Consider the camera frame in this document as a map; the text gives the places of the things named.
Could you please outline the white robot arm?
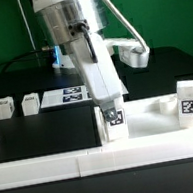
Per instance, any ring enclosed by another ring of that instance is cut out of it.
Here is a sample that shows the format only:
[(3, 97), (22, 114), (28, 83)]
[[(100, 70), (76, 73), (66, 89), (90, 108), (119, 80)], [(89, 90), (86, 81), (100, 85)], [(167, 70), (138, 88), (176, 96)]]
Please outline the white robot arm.
[(121, 82), (102, 38), (107, 26), (101, 0), (33, 0), (46, 39), (70, 57), (106, 121), (117, 119)]

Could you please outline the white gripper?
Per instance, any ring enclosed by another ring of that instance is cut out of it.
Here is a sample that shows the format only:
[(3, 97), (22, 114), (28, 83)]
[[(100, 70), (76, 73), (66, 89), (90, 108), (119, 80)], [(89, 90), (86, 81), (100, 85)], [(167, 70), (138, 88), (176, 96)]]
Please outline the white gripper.
[(93, 62), (90, 57), (86, 41), (79, 38), (70, 43), (74, 64), (94, 103), (101, 105), (100, 109), (105, 120), (111, 122), (118, 117), (113, 100), (122, 95), (121, 82), (101, 36), (91, 33), (90, 40), (96, 52), (97, 62)]

